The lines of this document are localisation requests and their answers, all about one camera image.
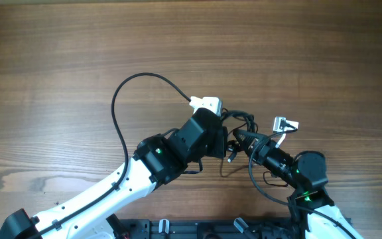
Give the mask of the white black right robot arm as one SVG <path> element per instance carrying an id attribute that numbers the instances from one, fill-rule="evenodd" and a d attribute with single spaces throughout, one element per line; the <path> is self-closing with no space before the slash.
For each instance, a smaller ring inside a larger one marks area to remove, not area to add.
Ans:
<path id="1" fill-rule="evenodd" d="M 264 197 L 289 209 L 294 238 L 361 238 L 326 192 L 325 156 L 317 151 L 302 151 L 292 157 L 273 140 L 296 131 L 279 131 L 272 135 L 241 129 L 233 131 L 240 150 L 249 157 L 251 182 Z M 276 199 L 259 186 L 253 175 L 254 164 L 263 166 L 294 189 L 286 201 Z"/>

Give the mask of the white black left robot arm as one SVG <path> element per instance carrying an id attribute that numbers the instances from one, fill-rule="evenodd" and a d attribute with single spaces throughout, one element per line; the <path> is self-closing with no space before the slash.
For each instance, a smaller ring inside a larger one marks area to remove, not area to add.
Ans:
<path id="1" fill-rule="evenodd" d="M 180 129 L 142 140 L 122 166 L 76 197 L 33 217 L 23 209 L 14 212 L 0 238 L 81 238 L 114 212 L 187 174 L 189 163 L 224 157 L 221 114 L 198 108 Z"/>

